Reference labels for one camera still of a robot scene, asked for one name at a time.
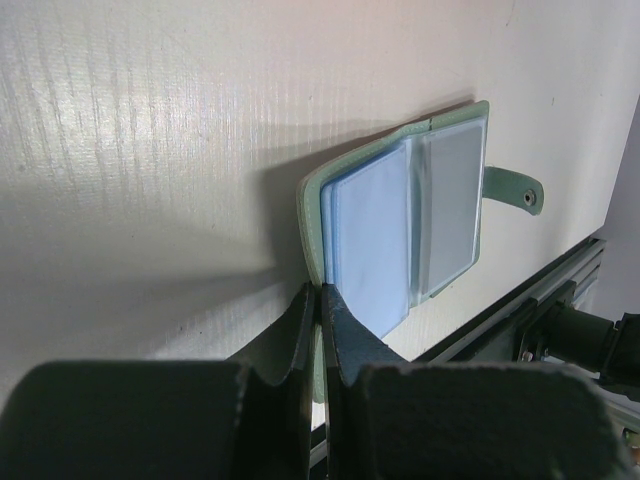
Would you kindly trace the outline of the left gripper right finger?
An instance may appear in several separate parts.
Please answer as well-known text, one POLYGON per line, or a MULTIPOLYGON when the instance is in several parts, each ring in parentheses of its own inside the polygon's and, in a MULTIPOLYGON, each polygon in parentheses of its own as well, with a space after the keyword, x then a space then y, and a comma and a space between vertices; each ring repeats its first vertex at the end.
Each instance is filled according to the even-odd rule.
POLYGON ((412 363, 321 293, 332 479, 621 479, 596 387, 549 363, 412 363))

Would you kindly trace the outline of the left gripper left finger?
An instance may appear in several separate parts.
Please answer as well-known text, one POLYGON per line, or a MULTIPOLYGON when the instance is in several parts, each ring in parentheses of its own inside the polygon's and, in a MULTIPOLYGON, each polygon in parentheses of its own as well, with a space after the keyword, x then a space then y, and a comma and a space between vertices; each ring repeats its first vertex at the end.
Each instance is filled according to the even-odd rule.
POLYGON ((305 479, 316 292, 230 358, 55 361, 1 414, 5 479, 305 479))

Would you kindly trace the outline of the green leather card holder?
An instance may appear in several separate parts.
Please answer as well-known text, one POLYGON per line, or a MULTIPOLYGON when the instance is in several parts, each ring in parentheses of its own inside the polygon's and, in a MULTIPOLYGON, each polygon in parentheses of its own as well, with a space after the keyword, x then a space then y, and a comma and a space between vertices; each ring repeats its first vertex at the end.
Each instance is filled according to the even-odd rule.
POLYGON ((301 242, 313 284, 334 286, 354 317, 377 337, 438 295, 480 256, 484 200, 538 215, 545 200, 537 179, 486 162, 490 105, 479 101, 352 150, 307 175, 297 191, 301 242), (476 258, 432 296, 421 294, 426 230, 424 188, 432 133, 481 122, 485 128, 476 258))

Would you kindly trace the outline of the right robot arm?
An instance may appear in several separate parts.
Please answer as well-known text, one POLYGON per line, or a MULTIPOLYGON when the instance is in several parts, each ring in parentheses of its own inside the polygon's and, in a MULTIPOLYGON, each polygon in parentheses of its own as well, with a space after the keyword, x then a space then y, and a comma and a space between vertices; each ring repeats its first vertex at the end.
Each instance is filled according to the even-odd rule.
POLYGON ((551 356, 598 375, 603 389, 639 400, 639 316, 616 322, 582 312, 570 303, 574 284, 533 307, 516 329, 513 358, 551 356))

